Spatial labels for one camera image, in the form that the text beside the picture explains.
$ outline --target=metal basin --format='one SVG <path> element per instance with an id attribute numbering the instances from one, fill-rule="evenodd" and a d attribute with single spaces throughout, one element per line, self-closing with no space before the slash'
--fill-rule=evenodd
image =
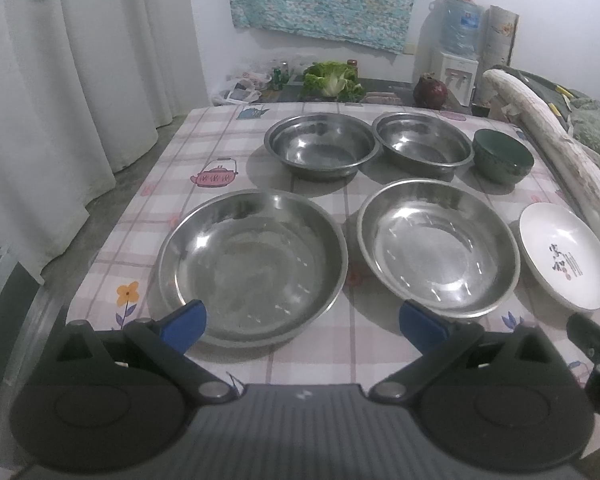
<path id="1" fill-rule="evenodd" d="M 202 300 L 202 340 L 230 348 L 295 336 L 333 304 L 346 272 L 340 227 L 310 200 L 281 191 L 239 191 L 204 203 L 158 256 L 168 309 Z"/>
<path id="2" fill-rule="evenodd" d="M 345 178 L 380 150 L 364 121 L 328 113 L 280 121 L 266 133 L 264 145 L 289 170 L 309 180 Z"/>
<path id="3" fill-rule="evenodd" d="M 378 117 L 373 128 L 389 160 L 417 176 L 449 178 L 474 158 L 468 137 L 437 117 L 389 113 Z"/>
<path id="4" fill-rule="evenodd" d="M 509 227 L 451 184 L 389 184 L 363 204 L 357 228 L 376 276 L 404 300 L 443 316 L 483 316 L 518 283 L 520 253 Z"/>

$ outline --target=green can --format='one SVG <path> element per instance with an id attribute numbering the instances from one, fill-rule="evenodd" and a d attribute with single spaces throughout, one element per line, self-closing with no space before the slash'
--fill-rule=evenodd
<path id="1" fill-rule="evenodd" d="M 273 69 L 273 89 L 282 90 L 282 70 L 279 68 Z"/>

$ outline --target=white curtain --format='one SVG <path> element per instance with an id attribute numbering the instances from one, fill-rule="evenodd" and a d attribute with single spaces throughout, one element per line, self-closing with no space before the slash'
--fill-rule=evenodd
<path id="1" fill-rule="evenodd" d="M 155 127 L 207 104 L 190 0 L 0 0 L 0 245 L 39 278 Z"/>

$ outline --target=bowl rim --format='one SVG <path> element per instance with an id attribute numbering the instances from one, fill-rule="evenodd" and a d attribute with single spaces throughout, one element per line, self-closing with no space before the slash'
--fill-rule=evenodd
<path id="1" fill-rule="evenodd" d="M 504 231 L 506 232 L 507 236 L 509 237 L 509 241 L 510 241 L 510 244 L 511 244 L 511 247 L 513 250 L 515 270 L 514 270 L 512 279 L 510 280 L 509 286 L 500 295 L 499 298 L 497 298 L 495 301 L 493 301 L 493 303 L 481 308 L 480 310 L 463 311 L 463 312 L 454 312 L 453 310 L 445 310 L 442 308 L 437 308 L 436 304 L 433 302 L 424 301 L 421 298 L 418 298 L 416 300 L 414 297 L 412 297 L 408 294 L 405 294 L 404 290 L 400 290 L 400 288 L 394 286 L 393 283 L 391 283 L 385 277 L 384 273 L 379 272 L 379 270 L 374 265 L 373 257 L 367 251 L 366 245 L 365 245 L 365 242 L 364 242 L 364 239 L 362 236 L 362 222 L 364 221 L 364 217 L 365 217 L 367 208 L 373 202 L 373 200 L 375 200 L 378 196 L 380 196 L 382 193 L 386 192 L 387 190 L 391 189 L 392 187 L 403 186 L 404 184 L 416 184 L 416 183 L 436 184 L 437 186 L 451 187 L 459 192 L 462 192 L 463 194 L 467 194 L 467 195 L 471 196 L 472 198 L 474 198 L 475 200 L 478 200 L 481 204 L 483 204 L 487 208 L 489 208 L 493 212 L 494 216 L 498 219 L 501 226 L 504 227 Z M 500 215 L 498 215 L 498 213 L 492 207 L 490 207 L 488 204 L 485 204 L 482 200 L 480 200 L 480 198 L 475 196 L 472 192 L 461 189 L 460 187 L 450 184 L 448 182 L 441 182 L 441 181 L 435 180 L 433 178 L 406 178 L 403 180 L 397 180 L 396 182 L 392 182 L 392 183 L 388 184 L 387 186 L 382 187 L 382 189 L 379 189 L 372 195 L 370 195 L 365 200 L 362 207 L 358 211 L 358 219 L 356 221 L 356 237 L 358 238 L 358 245 L 360 246 L 360 251 L 362 252 L 362 255 L 366 261 L 366 264 L 369 266 L 371 271 L 376 275 L 378 280 L 380 280 L 392 293 L 394 293 L 396 296 L 398 296 L 402 300 L 411 301 L 413 303 L 424 306 L 424 307 L 428 308 L 429 310 L 431 310 L 437 314 L 440 314 L 443 317 L 448 317 L 448 318 L 453 318 L 453 319 L 473 319 L 475 317 L 481 317 L 481 316 L 484 316 L 485 314 L 493 312 L 504 301 L 506 301 L 510 297 L 510 295 L 513 293 L 513 290 L 518 285 L 518 281 L 520 280 L 520 268 L 521 268 L 520 250 L 518 249 L 518 243 L 516 242 L 516 238 L 513 235 L 513 232 L 511 231 L 511 229 L 507 225 L 507 223 L 500 217 Z"/>
<path id="2" fill-rule="evenodd" d="M 462 142 L 464 142 L 465 146 L 467 146 L 467 148 L 468 148 L 469 155 L 467 155 L 467 157 L 464 160 L 460 160 L 459 162 L 432 162 L 430 160 L 423 160 L 421 158 L 412 158 L 410 156 L 405 155 L 404 153 L 399 152 L 398 150 L 394 149 L 393 146 L 391 146 L 390 144 L 385 142 L 384 139 L 380 136 L 380 133 L 378 132 L 378 125 L 381 123 L 381 121 L 385 120 L 388 117 L 392 117 L 392 116 L 394 116 L 394 117 L 407 116 L 407 117 L 425 118 L 427 121 L 433 120 L 433 121 L 441 121 L 441 122 L 445 123 L 446 126 L 450 126 L 451 128 L 453 128 L 456 131 L 457 134 L 459 134 L 459 137 L 462 139 Z M 428 166 L 431 166 L 432 168 L 440 168 L 441 170 L 442 169 L 455 169 L 455 168 L 460 168 L 461 166 L 464 166 L 465 164 L 468 164 L 469 162 L 474 160 L 475 152 L 474 152 L 474 145 L 471 142 L 471 139 L 469 139 L 467 134 L 464 133 L 460 128 L 458 128 L 457 126 L 454 126 L 453 124 L 440 118 L 438 116 L 438 114 L 427 115 L 427 114 L 418 113 L 418 112 L 385 112 L 384 114 L 381 114 L 378 117 L 376 117 L 376 119 L 373 122 L 372 128 L 374 131 L 374 135 L 380 141 L 380 144 L 382 144 L 386 149 L 390 150 L 392 153 L 395 153 L 398 156 L 401 156 L 402 158 L 405 158 L 407 160 L 413 160 L 415 162 L 420 162 L 421 164 L 427 164 Z"/>
<path id="3" fill-rule="evenodd" d="M 520 231 L 520 247 L 522 248 L 522 253 L 525 257 L 527 264 L 529 265 L 529 268 L 531 269 L 532 274 L 536 277 L 536 280 L 538 280 L 540 285 L 542 285 L 542 288 L 544 288 L 544 290 L 547 291 L 547 293 L 561 305 L 563 305 L 567 308 L 570 308 L 571 310 L 574 310 L 575 312 L 583 312 L 586 314 L 591 314 L 592 312 L 600 310 L 600 306 L 597 306 L 596 308 L 584 308 L 582 306 L 577 305 L 576 303 L 573 303 L 573 301 L 570 301 L 567 298 L 565 298 L 556 288 L 554 288 L 553 286 L 551 286 L 551 284 L 549 284 L 549 282 L 546 280 L 546 278 L 542 275 L 542 272 L 540 271 L 540 269 L 538 269 L 538 266 L 536 266 L 535 261 L 533 261 L 533 259 L 531 258 L 531 255 L 529 254 L 529 252 L 526 248 L 527 244 L 525 244 L 525 238 L 523 236 L 523 217 L 525 217 L 525 213 L 527 211 L 531 210 L 531 212 L 526 213 L 526 218 L 528 218 L 528 216 L 533 212 L 533 209 L 537 209 L 539 206 L 545 207 L 545 208 L 547 206 L 550 206 L 550 207 L 554 208 L 555 210 L 560 210 L 561 212 L 565 212 L 570 215 L 573 215 L 573 217 L 577 220 L 577 223 L 579 223 L 582 227 L 589 230 L 593 234 L 594 239 L 597 240 L 598 244 L 600 245 L 600 240 L 599 240 L 598 236 L 595 234 L 595 232 L 593 232 L 593 229 L 591 229 L 591 227 L 589 227 L 587 225 L 587 223 L 584 222 L 581 218 L 579 218 L 576 215 L 576 213 L 574 213 L 573 211 L 571 211 L 561 205 L 553 204 L 553 203 L 549 203 L 549 202 L 535 202 L 533 204 L 530 204 L 522 210 L 522 213 L 520 213 L 520 220 L 518 221 L 518 230 Z"/>
<path id="4" fill-rule="evenodd" d="M 318 168 L 316 166 L 310 166 L 308 164 L 298 164 L 297 162 L 292 162 L 291 160 L 287 160 L 286 158 L 281 156 L 278 152 L 276 152 L 276 150 L 273 149 L 273 147 L 271 146 L 271 137 L 273 136 L 273 133 L 280 126 L 282 126 L 283 124 L 285 124 L 287 122 L 295 121 L 296 119 L 315 117 L 315 116 L 345 117 L 348 120 L 351 120 L 354 123 L 357 123 L 359 126 L 362 126 L 363 129 L 365 129 L 369 132 L 370 138 L 374 142 L 373 148 L 371 149 L 371 151 L 369 152 L 368 155 L 364 156 L 360 160 L 357 160 L 356 162 L 352 162 L 351 164 L 342 164 L 340 166 L 333 166 L 332 168 L 323 168 L 323 167 Z M 350 116 L 347 114 L 334 113 L 334 112 L 314 112 L 314 113 L 310 113 L 310 114 L 300 114 L 300 115 L 288 117 L 286 119 L 282 119 L 281 121 L 278 121 L 276 124 L 274 124 L 272 127 L 270 127 L 267 130 L 267 132 L 264 134 L 264 147 L 277 160 L 279 160 L 283 164 L 286 164 L 287 166 L 291 166 L 293 168 L 298 168 L 300 170 L 315 171 L 316 173 L 333 173 L 333 171 L 338 171 L 338 170 L 352 170 L 353 168 L 359 167 L 360 165 L 364 164 L 365 162 L 371 160 L 380 151 L 381 144 L 378 142 L 378 138 L 374 134 L 373 128 L 369 124 L 365 123 L 365 121 L 363 121 L 357 117 L 353 117 L 353 116 Z"/>
<path id="5" fill-rule="evenodd" d="M 520 164 L 518 162 L 513 162 L 512 160 L 502 158 L 502 156 L 499 153 L 495 153 L 493 150 L 490 150 L 487 146 L 485 146 L 482 142 L 480 142 L 480 140 L 478 139 L 478 134 L 480 132 L 491 132 L 492 134 L 493 133 L 500 134 L 501 137 L 506 137 L 507 139 L 512 140 L 513 143 L 517 143 L 524 149 L 525 155 L 528 156 L 528 158 L 530 158 L 530 164 L 529 163 Z M 482 150 L 489 153 L 491 156 L 497 157 L 499 160 L 502 160 L 506 164 L 510 164 L 514 168 L 529 168 L 529 171 L 531 171 L 536 164 L 536 158 L 534 157 L 534 154 L 531 153 L 531 150 L 528 147 L 526 147 L 522 142 L 520 142 L 516 138 L 514 138 L 510 135 L 507 135 L 505 132 L 501 132 L 500 130 L 495 130 L 492 128 L 480 128 L 479 130 L 476 130 L 474 133 L 473 145 L 474 145 L 474 151 L 475 151 L 475 146 L 480 146 L 480 148 Z"/>
<path id="6" fill-rule="evenodd" d="M 323 304 L 323 306 L 320 307 L 320 309 L 318 309 L 304 323 L 293 328 L 292 330 L 288 330 L 285 333 L 279 334 L 274 337 L 269 337 L 266 339 L 259 339 L 256 341 L 249 341 L 249 342 L 227 341 L 224 339 L 210 336 L 208 334 L 203 334 L 202 337 L 200 338 L 200 341 L 202 341 L 202 342 L 206 342 L 206 343 L 209 343 L 211 345 L 215 345 L 215 346 L 218 346 L 221 348 L 260 348 L 263 346 L 282 343 L 282 342 L 288 341 L 289 339 L 297 336 L 299 333 L 301 333 L 305 329 L 307 329 L 307 327 L 311 323 L 313 323 L 316 319 L 318 319 L 322 314 L 327 312 L 335 304 L 336 300 L 338 299 L 338 296 L 340 295 L 340 292 L 342 291 L 342 289 L 344 287 L 344 282 L 347 278 L 347 272 L 349 270 L 349 252 L 347 250 L 347 241 L 344 237 L 344 233 L 342 232 L 341 227 L 335 222 L 333 217 L 324 208 L 317 205 L 317 203 L 313 202 L 312 200 L 310 200 L 307 197 L 304 197 L 302 195 L 299 195 L 296 193 L 291 193 L 288 191 L 275 190 L 275 189 L 251 188 L 251 189 L 242 189 L 239 191 L 232 191 L 229 193 L 224 193 L 222 195 L 216 196 L 216 197 L 212 198 L 211 200 L 207 200 L 206 202 L 204 202 L 204 203 L 200 204 L 199 206 L 195 207 L 194 209 L 192 209 L 190 212 L 188 212 L 184 216 L 184 218 L 179 222 L 179 224 L 175 228 L 173 228 L 169 232 L 169 234 L 167 234 L 164 241 L 162 242 L 160 251 L 158 252 L 158 257 L 156 259 L 154 269 L 155 269 L 155 279 L 158 281 L 158 289 L 160 290 L 160 298 L 161 298 L 162 302 L 168 308 L 171 307 L 171 303 L 167 300 L 168 296 L 167 296 L 166 290 L 165 290 L 166 284 L 164 284 L 162 282 L 160 277 L 163 274 L 162 273 L 162 261 L 164 259 L 164 253 L 167 250 L 167 247 L 169 246 L 171 239 L 174 237 L 176 232 L 184 224 L 186 224 L 186 222 L 189 221 L 190 218 L 192 218 L 193 215 L 198 214 L 202 210 L 209 208 L 210 206 L 213 206 L 218 202 L 222 202 L 222 200 L 226 200 L 227 198 L 232 198 L 234 196 L 247 195 L 247 194 L 260 194 L 260 195 L 269 195 L 269 196 L 283 195 L 286 198 L 290 198 L 292 200 L 295 200 L 296 202 L 302 203 L 303 205 L 309 206 L 310 208 L 314 209 L 315 212 L 317 212 L 320 216 L 322 216 L 327 221 L 327 224 L 331 227 L 331 230 L 336 235 L 336 239 L 338 241 L 338 246 L 340 248 L 340 257 L 342 260 L 342 264 L 340 266 L 340 273 L 338 275 L 338 279 L 336 280 L 336 284 L 335 284 L 333 290 L 331 291 L 330 295 L 328 296 L 326 302 Z"/>

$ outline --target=orange flower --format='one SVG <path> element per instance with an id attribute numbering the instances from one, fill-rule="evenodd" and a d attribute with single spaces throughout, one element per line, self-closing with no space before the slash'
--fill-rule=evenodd
<path id="1" fill-rule="evenodd" d="M 118 293 L 118 306 L 133 303 L 140 299 L 140 295 L 138 294 L 138 282 L 120 285 L 116 292 Z"/>

